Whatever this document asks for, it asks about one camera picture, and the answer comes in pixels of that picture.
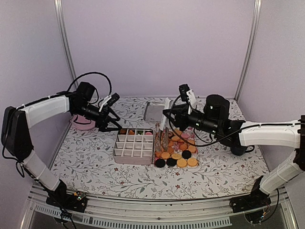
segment floral tablecloth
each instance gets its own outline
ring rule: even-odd
[[[120,124],[131,128],[153,128],[144,121],[147,103],[164,98],[120,98],[113,109]],[[203,110],[205,99],[197,108]],[[230,118],[243,119],[235,100],[230,101]],[[197,131],[203,139],[208,135]],[[117,132],[97,129],[80,131],[71,127],[56,156],[51,171],[71,190],[92,194],[144,199],[216,198],[251,191],[259,176],[268,172],[259,148],[234,156],[220,144],[199,148],[199,166],[192,169],[133,166],[114,162],[112,152]]]

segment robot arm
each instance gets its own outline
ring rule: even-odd
[[[99,131],[120,130],[122,127],[117,123],[120,118],[111,109],[111,106],[120,98],[119,95],[115,93],[108,96],[103,107],[99,109],[89,103],[94,90],[91,84],[81,82],[73,93],[64,92],[23,105],[21,108],[8,107],[5,110],[1,133],[2,144],[16,157],[24,170],[48,192],[48,204],[84,212],[87,199],[82,193],[67,194],[67,187],[63,181],[55,177],[35,153],[29,129],[50,117],[70,112],[72,115],[83,115],[95,121]],[[117,127],[108,127],[109,123]]]
[[[251,145],[289,146],[294,149],[276,169],[255,181],[249,195],[231,199],[234,212],[269,204],[270,193],[305,171],[305,115],[300,120],[284,123],[233,121],[228,118],[230,103],[220,95],[209,95],[202,113],[192,106],[193,91],[187,84],[181,85],[179,91],[181,100],[186,103],[173,104],[171,109],[163,110],[163,114],[180,130],[191,126],[213,134],[217,142],[230,147],[232,153],[238,156]]]

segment wire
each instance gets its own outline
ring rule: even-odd
[[[103,102],[103,101],[104,101],[104,99],[101,99],[101,100],[97,103],[97,106],[98,106],[98,107],[101,107],[100,103]]]
[[[278,191],[278,188],[276,189],[276,191],[277,191],[277,202],[276,202],[275,209],[274,209],[274,211],[271,213],[271,215],[270,215],[268,218],[263,219],[263,220],[261,221],[262,223],[263,223],[263,222],[266,222],[267,220],[269,220],[269,219],[274,215],[274,213],[276,212],[278,203],[279,203],[279,201],[280,201],[280,192]]]
[[[179,96],[174,100],[174,102],[173,102],[173,104],[172,104],[172,106],[171,106],[171,109],[170,109],[170,113],[169,113],[169,116],[170,116],[170,117],[172,116],[173,107],[174,107],[175,103],[177,102],[177,100],[178,100],[180,97],[181,97],[181,95],[179,95]],[[238,129],[238,130],[236,130],[236,131],[234,131],[234,132],[232,132],[232,133],[230,133],[230,134],[228,134],[228,135],[226,135],[226,136],[224,136],[224,137],[222,137],[222,138],[220,138],[220,139],[218,139],[218,140],[216,140],[216,141],[214,141],[214,142],[210,142],[210,143],[207,143],[207,144],[205,144],[205,145],[196,145],[196,144],[190,143],[190,142],[188,142],[187,140],[185,140],[183,137],[181,137],[181,136],[174,130],[174,128],[173,128],[173,126],[172,126],[172,121],[171,121],[170,119],[169,119],[169,125],[170,125],[171,130],[172,130],[181,140],[183,140],[183,141],[186,142],[187,144],[189,144],[189,145],[191,145],[191,146],[195,146],[195,147],[206,147],[206,146],[211,146],[211,145],[213,145],[213,144],[215,144],[215,143],[217,143],[217,142],[220,142],[220,141],[222,141],[222,140],[224,140],[224,139],[226,139],[226,138],[228,138],[228,137],[230,137],[230,136],[232,136],[232,135],[234,135],[234,134],[236,134],[236,133],[238,133],[238,132],[241,132],[242,130],[245,130],[245,129],[248,129],[248,128],[252,128],[252,127],[266,126],[266,125],[283,125],[283,126],[303,125],[303,123],[296,123],[296,124],[294,124],[294,123],[278,123],[278,124],[277,124],[277,123],[271,123],[271,124],[265,123],[265,124],[249,125],[249,126],[245,126],[245,127],[243,127],[243,128],[240,128],[240,129]]]
[[[84,76],[86,76],[86,75],[90,75],[90,74],[98,74],[98,75],[104,76],[104,77],[107,79],[107,81],[108,81],[108,84],[109,84],[109,95],[111,95],[111,92],[112,92],[112,85],[111,85],[110,79],[108,78],[107,75],[105,75],[105,74],[103,74],[103,73],[99,73],[99,72],[89,72],[89,73],[84,73],[84,74],[78,76],[75,80],[72,81],[72,83],[70,84],[70,86],[68,87],[68,89],[67,89],[66,92],[68,92],[68,91],[71,89],[71,87],[73,86],[73,84],[74,84],[78,79],[80,79],[80,78],[82,78],[82,77],[84,77]]]
[[[97,95],[97,98],[96,98],[96,101],[94,101],[94,102],[92,102],[92,103],[89,103],[89,104],[91,104],[91,105],[93,105],[93,104],[96,104],[97,102],[98,102],[98,100],[99,100],[99,92],[97,91],[97,89],[96,89],[96,87],[94,87],[94,90],[96,91],[96,95]]]
[[[203,141],[203,142],[205,142],[205,143],[210,143],[210,142],[212,142],[213,141],[213,139],[212,139],[212,134],[209,134],[209,138],[210,138],[210,142],[207,142],[207,141],[204,141],[204,140],[202,140],[198,135],[197,135],[197,133],[195,132],[195,128],[193,129],[193,132],[194,132],[194,134],[196,135],[196,137],[200,140],[200,141]]]
[[[20,164],[18,161],[16,161],[15,167],[16,167],[16,169],[17,169],[17,172],[20,174],[20,176],[21,176],[22,178],[25,178],[22,164]]]
[[[255,150],[255,146],[249,146],[252,147],[252,149],[246,150],[245,153],[251,153]]]
[[[74,229],[76,229],[76,225],[75,225],[75,223],[74,223],[74,221],[73,221],[73,219],[72,219],[72,214],[69,213],[69,212],[67,211],[67,209],[65,209],[65,208],[56,200],[56,198],[53,196],[53,193],[50,192],[50,191],[49,191],[49,190],[48,190],[39,180],[38,180],[38,183],[39,183],[39,184],[43,187],[43,189],[48,193],[49,197],[52,198],[52,199],[54,200],[54,202],[56,202],[56,203],[58,204],[59,209],[61,210],[61,224],[62,224],[66,229],[69,229],[69,228],[65,225],[65,223],[63,222],[63,216],[65,216],[65,217],[67,217],[67,218],[69,218],[69,219],[71,220],[71,223],[72,223]]]
[[[189,106],[190,106],[190,108],[191,108],[192,111],[194,111],[195,113],[201,114],[200,111],[197,111],[196,109],[194,109],[194,108],[192,107],[192,105],[191,105],[190,102],[188,102],[188,104],[189,104]]]

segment black cookie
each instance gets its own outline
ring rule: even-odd
[[[177,164],[177,160],[173,158],[168,158],[166,160],[166,164],[168,165],[168,167],[174,167]]]
[[[184,150],[184,151],[182,152],[182,157],[183,157],[184,159],[189,159],[189,158],[192,157],[192,153],[191,153],[189,150]]]
[[[165,161],[162,158],[159,158],[154,163],[158,168],[163,168],[165,166]]]

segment lavender wall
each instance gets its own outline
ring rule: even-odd
[[[77,75],[107,74],[121,96],[234,97],[249,40],[254,0],[65,0]],[[108,85],[90,77],[103,95]]]
[[[254,52],[240,106],[249,120],[271,122],[305,114],[305,1],[263,1]],[[263,147],[270,169],[292,152]],[[299,228],[305,228],[302,174],[286,185]]]
[[[7,106],[66,89],[71,82],[51,0],[0,2],[0,120]],[[31,130],[38,155],[49,163],[67,125],[59,115]],[[22,179],[12,161],[0,159],[0,228],[16,229],[32,181]]]

